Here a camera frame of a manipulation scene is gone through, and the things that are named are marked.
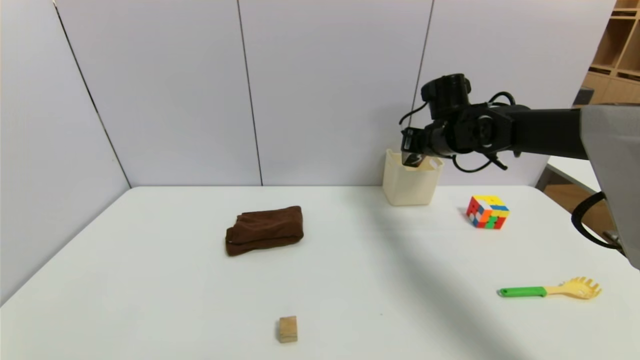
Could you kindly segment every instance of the wooden shelf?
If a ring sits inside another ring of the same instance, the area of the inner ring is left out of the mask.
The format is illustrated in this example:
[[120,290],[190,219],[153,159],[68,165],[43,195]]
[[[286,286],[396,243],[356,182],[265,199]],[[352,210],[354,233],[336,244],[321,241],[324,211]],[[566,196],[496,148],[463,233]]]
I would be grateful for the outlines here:
[[620,70],[616,73],[616,77],[627,81],[633,81],[634,83],[640,85],[640,72]]
[[640,103],[640,0],[618,0],[582,86],[591,104]]
[[635,22],[632,19],[609,20],[593,63],[604,67],[615,67]]
[[613,7],[616,9],[638,8],[640,7],[640,0],[617,0]]
[[631,70],[640,72],[640,26],[636,25],[627,42],[618,70]]

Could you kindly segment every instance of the white wall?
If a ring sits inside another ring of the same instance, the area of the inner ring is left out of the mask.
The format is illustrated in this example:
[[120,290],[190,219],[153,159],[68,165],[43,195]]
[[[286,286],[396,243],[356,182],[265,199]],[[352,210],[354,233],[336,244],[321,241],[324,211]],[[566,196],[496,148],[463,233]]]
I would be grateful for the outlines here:
[[2,6],[4,302],[129,186],[51,1]]
[[236,0],[58,0],[132,186],[260,185]]
[[[530,108],[569,108],[591,64],[615,0],[436,0],[420,73],[420,87],[440,76],[464,73],[470,100],[499,92]],[[420,94],[415,106],[422,104]],[[431,122],[429,110],[412,126]],[[464,174],[448,164],[440,184],[528,184],[538,180],[548,156],[503,152],[509,166]],[[465,168],[486,162],[479,154],[459,157]]]
[[431,1],[240,0],[265,185],[380,184]]

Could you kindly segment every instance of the green handle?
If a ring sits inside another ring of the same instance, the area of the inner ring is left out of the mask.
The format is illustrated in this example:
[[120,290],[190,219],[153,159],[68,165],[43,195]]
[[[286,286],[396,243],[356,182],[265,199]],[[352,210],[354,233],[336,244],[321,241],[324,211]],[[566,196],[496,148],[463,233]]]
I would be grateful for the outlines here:
[[504,288],[500,289],[502,297],[524,297],[524,296],[547,296],[547,291],[542,286],[531,286],[529,288]]

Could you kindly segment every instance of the black strap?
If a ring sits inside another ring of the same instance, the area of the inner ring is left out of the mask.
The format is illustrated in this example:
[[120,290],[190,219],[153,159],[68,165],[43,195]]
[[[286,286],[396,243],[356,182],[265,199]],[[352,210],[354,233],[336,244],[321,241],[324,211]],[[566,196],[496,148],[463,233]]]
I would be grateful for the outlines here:
[[610,243],[599,240],[595,236],[589,234],[587,229],[584,228],[584,225],[582,225],[582,218],[584,217],[584,214],[586,214],[587,211],[589,211],[589,209],[591,209],[595,204],[604,199],[606,199],[604,192],[595,193],[592,196],[589,196],[587,199],[584,199],[584,201],[582,201],[580,204],[578,204],[578,206],[575,207],[573,213],[571,213],[571,223],[573,224],[575,229],[580,232],[580,234],[582,234],[585,238],[591,240],[592,242],[608,249],[619,250],[619,245],[611,245]]

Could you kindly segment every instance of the yellow spoon head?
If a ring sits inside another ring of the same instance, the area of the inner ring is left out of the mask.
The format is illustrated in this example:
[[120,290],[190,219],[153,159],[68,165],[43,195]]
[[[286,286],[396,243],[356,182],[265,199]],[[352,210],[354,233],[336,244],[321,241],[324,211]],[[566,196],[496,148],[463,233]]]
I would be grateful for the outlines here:
[[567,296],[578,299],[593,299],[602,292],[600,285],[598,283],[593,283],[593,279],[587,279],[586,277],[574,277],[562,284],[560,287],[562,288],[563,293]]

